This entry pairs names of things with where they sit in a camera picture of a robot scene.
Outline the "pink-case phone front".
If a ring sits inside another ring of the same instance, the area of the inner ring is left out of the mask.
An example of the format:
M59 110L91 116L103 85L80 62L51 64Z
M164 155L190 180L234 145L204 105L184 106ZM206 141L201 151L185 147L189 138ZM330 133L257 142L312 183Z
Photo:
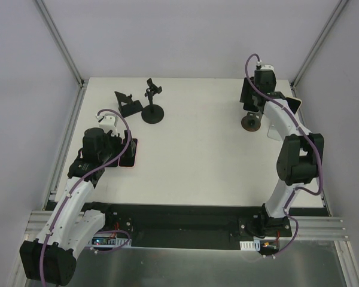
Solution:
M119 158L118 165L120 167L133 167L135 165L135 159L136 159L136 154L135 157L127 157L127 149L126 149L125 153Z

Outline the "silver-edged phone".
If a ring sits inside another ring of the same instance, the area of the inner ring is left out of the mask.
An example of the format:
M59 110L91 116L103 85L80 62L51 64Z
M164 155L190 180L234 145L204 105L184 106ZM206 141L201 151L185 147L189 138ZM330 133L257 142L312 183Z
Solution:
M258 108L254 104L254 90L252 89L248 78L245 77L243 81L242 91L241 91L241 97L240 97L240 103L243 103L243 109L245 111L249 112L258 112Z

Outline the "black folding phone stand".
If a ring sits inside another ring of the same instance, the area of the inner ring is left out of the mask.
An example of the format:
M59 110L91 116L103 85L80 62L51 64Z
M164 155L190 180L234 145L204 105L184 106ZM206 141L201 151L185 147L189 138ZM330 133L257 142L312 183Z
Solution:
M124 118L137 114L143 110L140 101L132 99L132 94L126 95L118 91L115 91L114 93L118 102L118 110Z

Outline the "black round-base phone stand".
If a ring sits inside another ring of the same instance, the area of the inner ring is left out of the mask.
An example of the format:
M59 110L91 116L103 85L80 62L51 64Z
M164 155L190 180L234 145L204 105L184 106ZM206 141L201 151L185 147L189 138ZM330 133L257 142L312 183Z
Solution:
M147 80L147 85L148 88L146 89L144 96L148 99L149 104L143 108L141 117L148 124L157 124L162 121L165 114L161 106L153 103L153 96L160 94L162 92L162 87L156 86L151 78Z

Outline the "black phone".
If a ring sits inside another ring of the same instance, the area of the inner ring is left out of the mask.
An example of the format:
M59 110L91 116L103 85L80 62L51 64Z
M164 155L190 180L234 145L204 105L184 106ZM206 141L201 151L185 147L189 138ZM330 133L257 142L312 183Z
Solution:
M118 160L113 161L112 163L109 161L104 164L104 167L109 167L109 168L118 167Z

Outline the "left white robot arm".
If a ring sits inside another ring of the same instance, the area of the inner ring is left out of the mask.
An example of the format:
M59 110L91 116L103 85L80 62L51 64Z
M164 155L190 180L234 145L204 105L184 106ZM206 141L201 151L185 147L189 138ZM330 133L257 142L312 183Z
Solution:
M107 233L114 217L90 209L79 219L88 196L94 191L106 167L118 162L133 143L129 129L125 138L99 127L84 132L83 146L68 170L63 196L47 223L32 241L25 240L20 257L28 279L43 284L67 285L75 272L77 259L97 231Z

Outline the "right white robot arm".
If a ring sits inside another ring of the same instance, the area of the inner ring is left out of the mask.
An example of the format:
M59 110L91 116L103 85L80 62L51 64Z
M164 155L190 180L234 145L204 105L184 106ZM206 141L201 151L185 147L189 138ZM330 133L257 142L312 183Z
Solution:
M289 106L292 98L275 92L272 66L257 65L254 76L247 80L254 91L255 107L270 120L283 141L276 162L277 185L250 224L260 237L264 237L288 225L288 210L299 191L315 196L322 193L322 183L318 184L317 191L307 188L307 184L315 178L323 178L324 138L299 123Z

